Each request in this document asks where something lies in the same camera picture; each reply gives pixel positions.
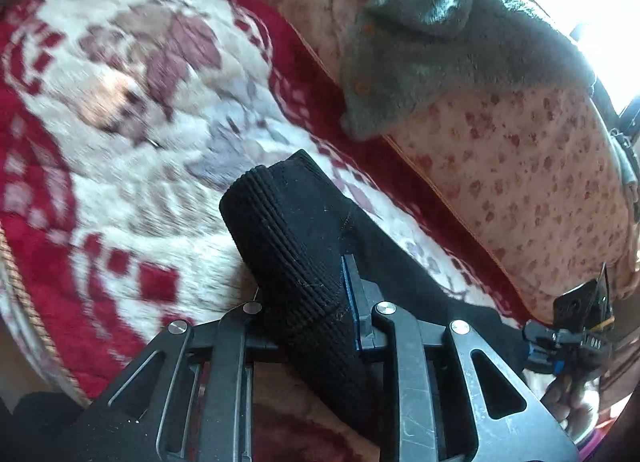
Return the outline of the right hand white glove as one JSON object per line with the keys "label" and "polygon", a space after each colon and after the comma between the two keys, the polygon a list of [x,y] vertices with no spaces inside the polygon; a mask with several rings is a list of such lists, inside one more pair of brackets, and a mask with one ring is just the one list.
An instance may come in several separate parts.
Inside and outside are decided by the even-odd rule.
{"label": "right hand white glove", "polygon": [[599,381],[574,382],[568,374],[559,375],[547,387],[540,401],[578,444],[598,422]]}

